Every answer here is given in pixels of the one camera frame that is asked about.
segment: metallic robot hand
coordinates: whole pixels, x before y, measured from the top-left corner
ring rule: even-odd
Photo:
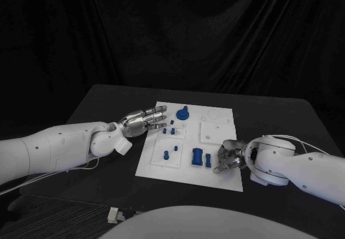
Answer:
[[[164,112],[167,111],[168,106],[159,106],[145,111],[139,110],[129,113],[117,123],[125,137],[138,137],[148,130],[167,127],[167,123],[152,124],[168,118],[164,116]]]

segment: black table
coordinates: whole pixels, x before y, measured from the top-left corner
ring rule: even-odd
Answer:
[[[67,124],[119,121],[129,112],[154,107],[156,101],[232,108],[240,140],[286,134],[343,157],[314,108],[301,99],[96,85]],[[113,152],[94,170],[60,173],[22,187],[21,192],[136,211],[178,205],[224,208],[268,218],[320,238],[345,238],[341,207],[307,194],[292,183],[283,187],[260,185],[250,180],[249,169],[242,171],[243,193],[136,177],[146,135],[130,141],[133,148],[126,156]]]

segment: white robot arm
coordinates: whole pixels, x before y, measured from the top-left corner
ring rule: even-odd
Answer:
[[[214,172],[249,166],[250,178],[262,185],[285,186],[292,181],[307,193],[345,205],[345,158],[320,152],[298,155],[295,150],[289,141],[270,135],[250,143],[226,140]]]
[[[0,185],[35,173],[68,170],[115,150],[125,155],[132,148],[128,137],[167,126],[168,107],[132,112],[119,123],[60,125],[37,134],[0,141]]]

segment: table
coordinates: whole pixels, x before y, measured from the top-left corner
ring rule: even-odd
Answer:
[[[302,99],[94,85],[67,124],[119,121],[129,112],[154,107],[156,101],[232,108],[240,140],[286,134],[343,157],[315,110]],[[126,156],[113,152],[94,170],[60,173],[22,187],[21,192],[136,211],[180,205],[224,208],[268,218],[320,238],[345,238],[341,207],[292,183],[283,187],[260,185],[250,180],[249,169],[242,171],[243,193],[136,177],[146,135],[130,141],[133,148]]]

